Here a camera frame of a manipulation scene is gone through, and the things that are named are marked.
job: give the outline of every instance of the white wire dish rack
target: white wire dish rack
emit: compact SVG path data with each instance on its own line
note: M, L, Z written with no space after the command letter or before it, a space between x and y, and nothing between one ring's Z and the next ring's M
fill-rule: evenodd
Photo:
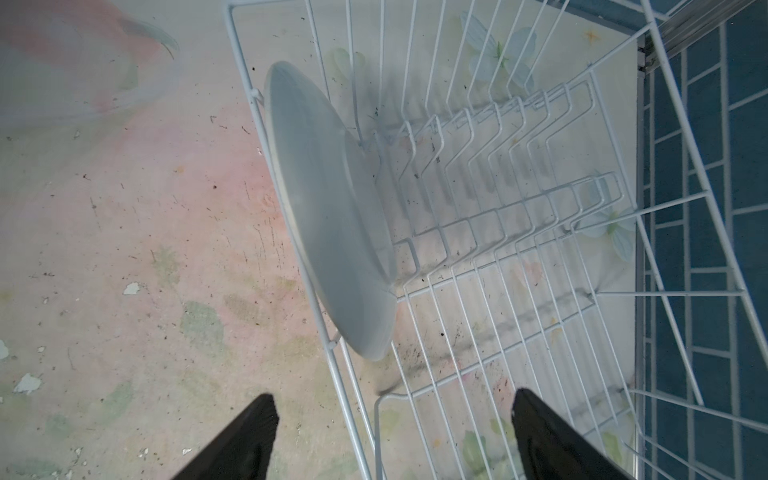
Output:
M271 172L261 93L243 53L252 38L233 20L235 7L266 3L230 3L225 19ZM670 306L674 296L740 297L768 359L663 49L660 67L702 191L637 204L637 41L650 34L662 45L648 0L641 5L649 23L629 37L601 31L611 44L595 58L568 41L579 28L590 44L598 36L564 13L568 0L558 8L533 0L277 3L269 8L288 35L294 31L285 25L298 21L290 14L300 8L294 36L310 50L301 55L276 41L258 59L317 63L305 73L368 152L398 256L395 339L374 366L353 360L339 334L329 333L300 264L363 478L524 477L509 422L521 386L638 478L672 478L644 454L650 445L665 449L644 434L641 396L768 431L707 407ZM285 5L292 6L280 10ZM664 291L644 217L694 201L712 215L733 277L729 291ZM651 272L656 292L643 291L636 265ZM692 402L638 388L636 299L643 296L661 299ZM369 383L375 395L363 388Z

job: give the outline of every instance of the white chipped spot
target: white chipped spot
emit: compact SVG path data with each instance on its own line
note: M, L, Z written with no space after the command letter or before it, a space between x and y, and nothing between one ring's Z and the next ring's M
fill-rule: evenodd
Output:
M133 282L129 283L125 290L123 290L123 295L136 295L139 293L139 290L141 290L141 287L139 286L139 282Z
M26 393L29 395L39 389L42 383L42 380L27 373L22 377L21 381L16 384L13 393Z

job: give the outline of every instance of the wire basket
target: wire basket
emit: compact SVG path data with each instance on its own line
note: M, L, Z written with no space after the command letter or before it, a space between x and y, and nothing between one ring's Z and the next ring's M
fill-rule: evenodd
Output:
M523 478L509 418L522 386L637 478L673 478L648 449L690 475L722 478L646 435L642 398L768 432L707 406L670 304L741 298L768 360L663 49L658 61L701 189L652 207L637 194L637 43L650 35L662 45L648 0L648 23L629 37L601 34L609 46L594 58L566 40L569 28L591 25L565 13L568 1L266 3L230 3L225 19L270 172L261 93L243 53L251 40L234 26L241 5L259 4L252 12L279 18L273 28L300 39L305 51L283 45L257 58L307 66L356 132L398 258L392 351L373 365L329 334L300 262L363 478ZM732 289L664 289L648 217L690 202L707 205ZM645 291L646 272L654 291ZM642 297L659 298L670 319L690 401L645 388Z

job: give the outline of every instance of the white plate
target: white plate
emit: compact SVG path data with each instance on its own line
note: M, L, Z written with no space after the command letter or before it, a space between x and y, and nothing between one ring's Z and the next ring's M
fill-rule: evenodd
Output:
M396 262L364 154L293 65L272 65L264 101L276 188L299 255L349 346L381 359L395 327Z

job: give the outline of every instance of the printed flower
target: printed flower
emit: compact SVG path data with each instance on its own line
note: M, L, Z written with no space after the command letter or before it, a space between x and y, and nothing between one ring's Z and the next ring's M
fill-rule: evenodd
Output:
M586 197L585 201L587 202L586 205L588 207L593 207L599 204L601 198L606 198L607 200L608 182L605 181L605 178L600 178L597 183L600 185L600 190L602 190L604 195L603 197L601 197L600 190L598 190L598 186L595 182L589 182L583 187L583 193ZM621 212L617 212L616 210L608 211L608 209L599 210L580 221L578 227L589 227L596 223L613 220L614 218L629 214L632 211L631 208L627 208ZM632 253L634 252L634 218L627 218L626 220L603 225L602 227L590 228L581 233L590 238L600 238L603 235L608 235L611 238L611 243L619 258L627 263L632 262Z
M462 13L462 27L467 29L466 41L469 46L474 48L476 52L469 58L469 72L475 73L475 69L478 68L478 62L480 64L477 73L477 80L489 82L493 77L493 72L496 69L496 64L499 58L502 59L501 70L506 71L507 67L513 68L515 63L518 63L518 67L515 69L515 75L512 80L517 85L523 85L525 79L531 74L531 69L525 64L525 61L533 56L536 49L536 32L531 34L531 28L525 27L517 30L512 34L509 39L509 45L506 51L504 45L500 41L496 41L493 35L488 35L488 29L478 20L474 15L469 18L468 12ZM531 35L531 40L528 45L525 45L525 40ZM525 90L528 92L533 91L535 88L533 82L533 76L528 78L528 82L525 83Z

